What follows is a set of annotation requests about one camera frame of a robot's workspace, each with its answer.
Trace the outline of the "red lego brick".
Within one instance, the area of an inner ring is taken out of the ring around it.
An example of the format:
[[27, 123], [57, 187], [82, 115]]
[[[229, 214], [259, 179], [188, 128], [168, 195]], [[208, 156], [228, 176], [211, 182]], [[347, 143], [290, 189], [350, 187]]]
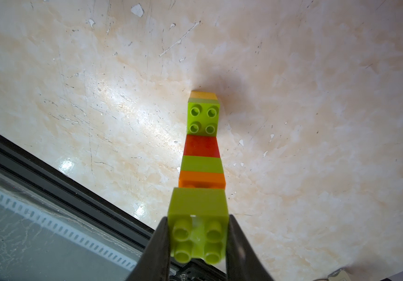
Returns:
[[220, 158], [217, 138], [187, 135], [183, 155]]

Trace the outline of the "orange lego brick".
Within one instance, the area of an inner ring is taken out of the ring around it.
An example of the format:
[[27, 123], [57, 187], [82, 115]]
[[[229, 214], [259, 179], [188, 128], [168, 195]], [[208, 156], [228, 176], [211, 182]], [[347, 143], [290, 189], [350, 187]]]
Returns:
[[178, 187], [224, 190], [226, 188], [226, 179], [223, 173], [181, 171]]

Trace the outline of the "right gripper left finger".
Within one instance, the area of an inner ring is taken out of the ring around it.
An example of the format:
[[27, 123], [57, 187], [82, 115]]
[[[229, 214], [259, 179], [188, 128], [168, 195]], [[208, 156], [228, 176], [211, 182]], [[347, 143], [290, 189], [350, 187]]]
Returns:
[[126, 281], [168, 281], [171, 263], [168, 218], [163, 217]]

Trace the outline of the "long green lego brick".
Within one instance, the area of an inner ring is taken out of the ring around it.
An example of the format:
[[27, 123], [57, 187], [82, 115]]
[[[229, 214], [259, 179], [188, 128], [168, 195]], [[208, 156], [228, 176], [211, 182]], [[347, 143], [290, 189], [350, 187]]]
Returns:
[[187, 134], [216, 137], [220, 115], [217, 100], [189, 98], [187, 103]]

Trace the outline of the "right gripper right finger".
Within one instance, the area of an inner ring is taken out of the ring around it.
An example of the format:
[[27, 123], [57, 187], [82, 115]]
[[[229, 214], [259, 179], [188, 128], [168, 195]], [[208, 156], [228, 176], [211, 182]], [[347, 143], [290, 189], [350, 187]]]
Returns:
[[273, 281], [232, 214], [228, 222], [226, 272], [228, 281]]

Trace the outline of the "yellow lego brick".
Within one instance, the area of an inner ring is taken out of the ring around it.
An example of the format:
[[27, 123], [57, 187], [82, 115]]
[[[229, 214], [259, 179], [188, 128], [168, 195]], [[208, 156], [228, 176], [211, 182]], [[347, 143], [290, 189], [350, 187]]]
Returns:
[[217, 96], [213, 92], [201, 92], [201, 91], [192, 91], [190, 94], [190, 98], [198, 98], [205, 100], [217, 100]]

